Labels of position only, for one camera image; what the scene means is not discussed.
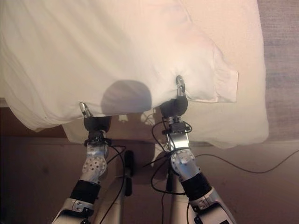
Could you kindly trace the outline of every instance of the black cable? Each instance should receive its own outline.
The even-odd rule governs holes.
[[[150,119],[150,116],[151,115],[154,115],[155,113],[151,113],[151,114],[149,114],[148,116],[146,116],[146,119],[143,121],[143,123],[145,123],[147,120],[149,120]]]
[[[163,122],[163,125],[164,125],[165,130],[167,131],[167,127],[166,127],[164,118],[162,118],[162,122]],[[168,138],[170,139],[170,141],[172,142],[173,149],[175,150],[175,149],[176,149],[176,146],[175,146],[175,144],[174,144],[174,141],[173,141],[171,135],[170,135],[170,134],[167,134],[167,136],[168,136]]]
[[[164,196],[165,196],[165,193],[163,193],[162,198],[161,198],[161,206],[162,206],[162,220],[161,220],[161,223],[162,224],[164,223],[164,204],[163,204]]]
[[[233,164],[233,163],[231,163],[231,162],[229,162],[229,161],[227,161],[227,160],[225,160],[225,159],[223,159],[223,158],[221,158],[219,156],[213,155],[213,154],[200,154],[200,155],[197,155],[196,157],[200,157],[200,156],[212,156],[212,157],[215,157],[215,158],[217,158],[219,160],[222,160],[222,161],[228,163],[229,165],[231,165],[231,166],[233,166],[235,168],[238,168],[238,169],[240,169],[242,171],[245,171],[245,172],[248,172],[248,173],[252,173],[252,174],[265,174],[265,173],[268,173],[268,172],[271,172],[271,171],[275,170],[277,167],[279,167],[281,164],[283,164],[287,159],[289,159],[291,156],[293,156],[294,154],[296,154],[298,152],[299,152],[299,150],[291,153],[285,159],[283,159],[279,164],[277,164],[276,166],[272,167],[271,169],[268,169],[268,170],[265,170],[265,171],[252,171],[252,170],[244,169],[242,167],[239,167],[239,166],[237,166],[237,165],[235,165],[235,164]]]
[[[189,207],[190,207],[190,203],[188,202],[188,205],[187,205],[187,224],[189,224]]]
[[[123,185],[124,185],[124,182],[125,182],[125,162],[120,154],[120,152],[114,147],[114,146],[110,146],[111,148],[113,148],[116,152],[117,152],[117,155],[119,155],[119,157],[121,158],[121,162],[122,162],[122,169],[123,169],[123,172],[122,172],[122,182],[121,182],[121,188],[120,190],[118,191],[115,199],[113,200],[112,204],[109,206],[109,208],[107,209],[106,213],[104,214],[103,218],[101,219],[100,221],[100,224],[102,224],[102,222],[104,221],[105,217],[107,216],[108,212],[110,211],[110,209],[112,208],[112,206],[114,205],[114,203],[116,202],[117,198],[119,197],[119,195],[121,194],[121,191],[122,191],[122,188],[123,188]]]
[[[168,159],[166,159],[165,161],[163,161],[163,162],[160,164],[160,166],[155,170],[153,176],[152,176],[151,179],[150,179],[150,185],[151,185],[151,187],[152,187],[155,191],[158,191],[158,192],[161,192],[161,193],[166,193],[166,194],[170,194],[170,195],[185,195],[185,194],[186,194],[185,192],[184,192],[184,193],[168,192],[168,191],[165,191],[165,190],[160,190],[160,189],[158,189],[158,188],[156,188],[156,187],[154,186],[153,180],[154,180],[155,175],[157,174],[157,172],[159,171],[159,169],[160,169],[160,168],[161,168],[167,161],[168,161]]]
[[[187,131],[186,133],[190,133],[190,132],[193,130],[192,126],[191,126],[191,125],[189,125],[189,124],[188,124],[187,122],[185,122],[185,121],[184,121],[184,123],[185,123],[185,124],[187,124],[187,125],[190,127],[190,130],[189,130],[189,131]]]
[[[122,154],[122,153],[127,149],[126,146],[111,146],[111,147],[122,147],[123,150],[120,152],[120,154]],[[113,156],[110,160],[107,161],[107,164],[109,164],[109,163],[110,163],[113,159],[115,159],[117,156],[118,156],[118,154],[116,154],[115,156]]]
[[[151,128],[151,135],[153,136],[153,138],[155,139],[155,141],[158,143],[158,145],[162,148],[162,150],[163,150],[164,152],[166,152],[165,149],[164,149],[164,147],[162,146],[162,144],[158,141],[158,139],[157,139],[157,138],[155,137],[155,135],[154,135],[154,129],[155,129],[155,127],[156,127],[157,125],[159,125],[159,124],[162,124],[162,121],[156,123],[156,124]]]
[[[169,154],[166,154],[166,155],[164,155],[163,157],[161,157],[161,158],[159,158],[159,159],[156,159],[156,160],[154,160],[154,161],[152,161],[152,162],[149,162],[149,163],[143,165],[142,168],[147,167],[147,166],[149,166],[150,164],[152,164],[152,163],[154,163],[154,162],[157,162],[157,161],[159,161],[159,160],[161,160],[161,159],[164,159],[164,157],[167,157],[168,155],[169,155]]]

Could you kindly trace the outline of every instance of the white pillow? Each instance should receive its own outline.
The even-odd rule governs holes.
[[[7,0],[1,5],[6,100],[30,129],[143,112],[177,93],[235,102],[237,72],[176,0]]]

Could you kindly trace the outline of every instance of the black joint sleeve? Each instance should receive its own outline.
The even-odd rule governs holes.
[[[84,118],[84,127],[89,132],[103,130],[108,132],[111,124],[111,116]]]
[[[101,186],[95,183],[79,180],[70,198],[93,204],[97,199]]]
[[[188,108],[188,100],[186,97],[177,97],[160,105],[160,110],[164,118],[181,116]]]
[[[211,185],[202,173],[195,175],[189,180],[181,182],[181,184],[190,201],[201,198],[212,189]]]

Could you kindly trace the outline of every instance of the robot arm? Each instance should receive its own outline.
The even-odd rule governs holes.
[[[162,115],[168,122],[164,134],[166,134],[168,147],[172,151],[171,167],[179,176],[189,203],[197,213],[194,219],[196,224],[236,224],[227,206],[196,165],[195,157],[189,148],[190,127],[180,117],[188,106],[185,84],[181,76],[177,77],[177,85],[178,98],[160,106]]]
[[[84,115],[84,125],[89,131],[85,141],[86,161],[82,175],[52,223],[89,224],[88,217],[93,214],[93,204],[100,191],[99,177],[104,174],[108,156],[106,131],[109,130],[111,117],[94,118],[84,103],[80,103]]]

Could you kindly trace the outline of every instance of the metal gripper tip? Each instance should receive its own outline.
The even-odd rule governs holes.
[[[84,118],[92,117],[92,114],[85,103],[80,102],[79,106]]]
[[[177,76],[178,96],[185,96],[185,82],[182,76]]]

